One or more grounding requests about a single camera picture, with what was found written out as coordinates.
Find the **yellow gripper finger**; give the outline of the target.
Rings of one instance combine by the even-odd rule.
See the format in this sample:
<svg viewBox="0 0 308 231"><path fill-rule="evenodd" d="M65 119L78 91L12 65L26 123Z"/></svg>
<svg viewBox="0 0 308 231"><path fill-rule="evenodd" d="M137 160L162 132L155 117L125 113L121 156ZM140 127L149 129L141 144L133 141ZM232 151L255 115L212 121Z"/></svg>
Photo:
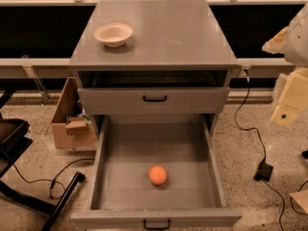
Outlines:
<svg viewBox="0 0 308 231"><path fill-rule="evenodd" d="M297 68L286 83L270 118L278 126L289 126L308 108L308 69Z"/></svg>
<svg viewBox="0 0 308 231"><path fill-rule="evenodd" d="M273 38L266 41L262 46L262 50L270 54L283 54L285 37L288 29L289 27L283 28Z"/></svg>

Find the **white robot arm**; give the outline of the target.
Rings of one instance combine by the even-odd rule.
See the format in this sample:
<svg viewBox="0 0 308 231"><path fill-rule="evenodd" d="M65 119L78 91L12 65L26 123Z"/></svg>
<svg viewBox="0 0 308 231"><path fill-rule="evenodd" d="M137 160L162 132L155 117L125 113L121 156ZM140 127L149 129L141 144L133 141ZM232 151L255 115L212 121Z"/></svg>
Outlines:
<svg viewBox="0 0 308 231"><path fill-rule="evenodd" d="M283 54L285 61L295 66L286 78L270 121L278 126L291 125L308 108L308 4L290 24L267 41L262 50Z"/></svg>

